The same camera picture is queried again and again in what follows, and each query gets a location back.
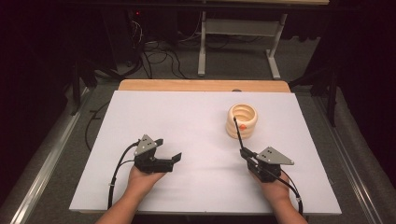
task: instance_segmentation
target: hand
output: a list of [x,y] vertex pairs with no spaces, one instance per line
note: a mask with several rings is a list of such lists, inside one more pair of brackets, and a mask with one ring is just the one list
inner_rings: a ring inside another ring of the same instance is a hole
[[[289,187],[276,180],[271,183],[262,183],[260,179],[251,173],[259,183],[262,194],[274,210],[279,224],[306,224],[306,220],[294,209],[289,196]],[[281,172],[280,178],[289,183],[288,177]]]
[[129,173],[128,186],[124,194],[96,223],[130,224],[137,206],[164,175],[165,173],[148,175],[133,166]]
[[[276,205],[276,203],[290,200],[288,186],[286,186],[279,180],[270,183],[262,183],[257,176],[255,176],[253,173],[251,174],[253,175],[254,179],[256,179],[259,183],[262,189],[262,194],[264,195],[265,199],[267,199],[267,201],[271,204],[271,206]],[[289,183],[289,179],[285,175],[285,173],[281,172],[280,178]]]
[[129,173],[128,186],[123,197],[133,197],[139,202],[151,191],[154,184],[157,183],[166,173],[146,174],[140,172],[135,166]]

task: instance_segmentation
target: table leg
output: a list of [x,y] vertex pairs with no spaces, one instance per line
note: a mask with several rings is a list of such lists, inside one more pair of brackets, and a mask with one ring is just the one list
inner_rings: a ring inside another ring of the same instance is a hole
[[205,49],[205,39],[206,39],[206,12],[202,12],[202,22],[201,22],[201,47],[199,51],[199,61],[198,61],[198,76],[203,77],[205,75],[206,66],[206,49]]
[[81,96],[79,90],[79,75],[78,75],[78,63],[73,64],[72,71],[72,87],[73,87],[73,109],[71,112],[72,116],[75,116],[81,105]]
[[276,66],[276,61],[275,61],[274,55],[275,55],[277,45],[279,44],[280,36],[282,35],[283,27],[285,26],[287,17],[288,17],[288,14],[282,14],[280,21],[279,21],[279,25],[276,28],[276,34],[274,36],[273,46],[271,47],[271,49],[268,49],[266,51],[267,59],[268,59],[268,63],[270,64],[270,69],[271,69],[271,73],[273,75],[273,79],[280,79],[280,74],[279,74],[279,70],[277,69],[277,66]]

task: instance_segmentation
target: human hand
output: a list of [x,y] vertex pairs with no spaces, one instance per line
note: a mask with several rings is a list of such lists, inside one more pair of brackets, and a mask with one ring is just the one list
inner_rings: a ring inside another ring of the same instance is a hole
[[140,172],[135,166],[129,173],[128,186],[123,197],[132,197],[139,202],[151,191],[154,184],[157,183],[166,173],[146,174]]
[[[259,183],[262,189],[262,194],[264,195],[268,203],[271,204],[271,206],[274,207],[276,206],[277,203],[290,201],[288,186],[286,186],[279,180],[269,183],[262,183],[260,179],[257,176],[255,176],[253,173],[251,173],[251,175]],[[287,183],[289,183],[288,177],[283,172],[281,172],[280,178],[286,181]]]

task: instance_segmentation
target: wire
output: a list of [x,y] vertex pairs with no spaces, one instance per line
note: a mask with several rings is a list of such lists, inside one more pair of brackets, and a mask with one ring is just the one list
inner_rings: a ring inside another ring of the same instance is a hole
[[191,39],[195,39],[195,38],[198,37],[198,36],[201,36],[201,35],[195,35],[195,34],[197,33],[197,31],[198,31],[199,24],[201,23],[201,19],[202,19],[202,12],[199,14],[199,19],[198,19],[198,22],[197,22],[197,25],[196,25],[196,27],[195,27],[194,32],[192,32],[192,35],[190,35],[190,36],[187,37],[186,39],[179,40],[179,41],[178,41],[179,43],[185,42],[185,41],[189,41],[189,40],[191,40]]
[[148,73],[148,70],[146,69],[146,66],[142,63],[143,64],[143,69],[145,70],[146,75],[148,76],[148,78],[152,79],[152,70],[151,70],[151,63],[149,61],[149,57],[148,57],[148,55],[146,54],[145,51],[143,51],[143,54],[145,55],[146,61],[148,62],[149,73]]
[[280,178],[279,176],[274,175],[271,171],[269,171],[269,170],[267,170],[267,169],[263,169],[263,170],[264,170],[265,172],[267,172],[269,175],[271,175],[271,176],[273,176],[274,178],[276,178],[277,180],[279,180],[279,181],[280,181],[281,183],[283,183],[284,185],[288,186],[288,187],[291,189],[291,191],[293,191],[293,193],[294,193],[295,196],[296,196],[297,203],[298,203],[298,212],[299,212],[301,215],[303,215],[303,211],[304,211],[303,200],[301,199],[300,193],[298,192],[296,186],[294,185],[294,182],[291,180],[291,178],[289,177],[289,175],[286,174],[285,171],[281,170],[281,172],[283,172],[283,174],[285,174],[285,175],[288,177],[288,179],[290,180],[291,184],[292,184],[294,187],[293,187],[292,185],[290,185],[288,182],[286,182],[285,180],[283,180],[282,178]]
[[[155,48],[147,49],[145,50],[148,54],[146,55],[148,64],[159,64],[159,63],[164,63],[166,59],[170,59],[171,61],[171,72],[175,77],[181,78],[181,79],[193,79],[190,77],[186,77],[183,72],[181,71],[181,62],[177,56],[177,54],[171,50],[171,49],[162,49],[159,47],[159,44]],[[153,62],[150,60],[151,57],[154,55],[162,54],[163,58],[161,58],[158,62]],[[177,62],[177,72],[174,69],[174,64],[175,61]]]
[[135,67],[132,70],[130,70],[130,71],[128,71],[125,74],[122,74],[120,76],[123,77],[123,78],[126,78],[129,75],[137,72],[142,67],[142,65],[143,65],[143,61],[142,60],[137,60],[136,65],[135,65]]
[[147,42],[147,43],[145,43],[145,47],[147,48],[148,45],[151,45],[151,44],[156,44],[156,46],[155,46],[155,47],[152,47],[151,49],[146,49],[146,51],[152,51],[152,50],[158,49],[158,48],[160,47],[160,41],[150,41],[150,42]]
[[143,36],[143,30],[142,27],[140,26],[139,23],[137,23],[136,21],[131,21],[131,26],[134,26],[134,34],[132,35],[132,42],[134,44],[134,36],[137,32],[137,28],[139,28],[139,40],[137,41],[137,45],[140,44],[140,42],[142,41],[142,36]]
[[231,44],[233,42],[249,44],[249,43],[259,41],[264,38],[264,36],[257,35],[257,36],[254,36],[253,39],[251,39],[251,40],[242,40],[239,38],[235,38],[236,36],[239,36],[239,35],[208,35],[208,40],[211,39],[212,42],[215,42],[215,43],[219,43],[220,41],[221,42],[225,41],[225,42],[219,47],[210,47],[208,44],[207,44],[207,47],[209,49],[223,49],[228,44]]
[[100,119],[100,118],[97,118],[96,115],[97,115],[103,108],[105,108],[105,106],[107,106],[109,103],[110,103],[110,101],[106,102],[104,105],[101,105],[97,110],[90,110],[90,112],[93,113],[93,114],[92,114],[90,120],[88,121],[87,126],[85,127],[85,133],[84,133],[85,145],[87,146],[87,148],[88,148],[89,151],[92,151],[92,148],[91,148],[90,144],[88,143],[88,129],[90,128],[91,122],[92,122],[94,119]]
[[116,180],[117,180],[117,172],[119,171],[120,167],[129,161],[123,161],[123,158],[125,157],[126,153],[129,151],[129,149],[131,149],[132,147],[136,147],[139,144],[140,140],[138,140],[137,142],[131,144],[130,146],[128,146],[124,152],[122,153],[122,156],[119,160],[119,163],[117,164],[116,170],[114,171],[114,175],[111,178],[111,183],[110,183],[110,188],[108,190],[108,202],[107,202],[107,209],[109,209],[112,205],[113,205],[113,192],[114,192],[114,187],[116,185]]

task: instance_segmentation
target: white board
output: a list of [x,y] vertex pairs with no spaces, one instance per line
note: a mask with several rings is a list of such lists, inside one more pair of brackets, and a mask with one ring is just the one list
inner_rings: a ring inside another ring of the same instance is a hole
[[[307,215],[341,214],[293,93],[213,91],[115,91],[79,181],[70,210],[105,211],[108,188],[122,152],[143,134],[162,138],[158,159],[182,152],[139,205],[140,213],[271,214],[258,184],[240,157],[239,142],[225,131],[229,108],[249,104],[259,114],[244,146],[260,153],[273,147],[295,164],[282,166],[303,198]],[[134,148],[125,160],[131,160]],[[117,175],[114,202],[126,188],[132,162]],[[297,208],[295,197],[291,200]]]

